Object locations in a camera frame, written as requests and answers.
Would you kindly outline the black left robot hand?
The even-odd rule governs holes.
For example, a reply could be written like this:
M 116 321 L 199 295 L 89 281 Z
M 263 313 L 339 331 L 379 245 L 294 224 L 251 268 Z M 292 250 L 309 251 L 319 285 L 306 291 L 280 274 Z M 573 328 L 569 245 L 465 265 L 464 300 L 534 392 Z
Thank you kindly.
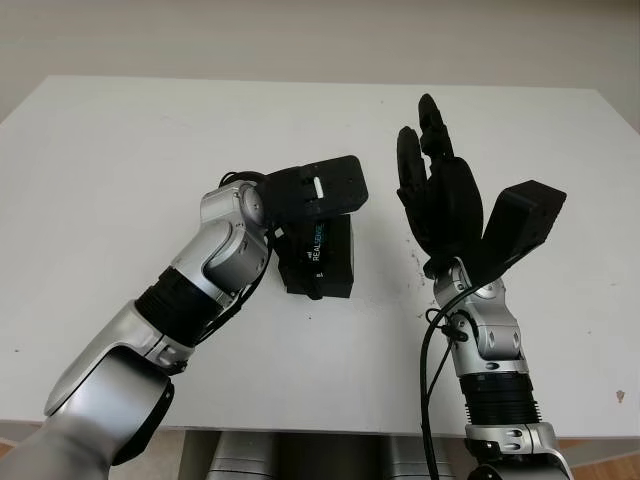
M 289 294 L 323 298 L 329 224 L 328 219 L 291 222 L 276 231 L 278 270 Z

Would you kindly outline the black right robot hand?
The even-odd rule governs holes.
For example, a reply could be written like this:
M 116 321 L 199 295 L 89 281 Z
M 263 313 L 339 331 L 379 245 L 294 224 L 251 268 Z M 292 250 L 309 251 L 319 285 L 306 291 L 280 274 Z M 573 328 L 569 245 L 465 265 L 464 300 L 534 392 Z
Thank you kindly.
M 434 264 L 445 264 L 482 236 L 483 207 L 467 162 L 455 155 L 434 98 L 418 102 L 421 131 L 405 126 L 397 138 L 397 195 L 415 240 Z

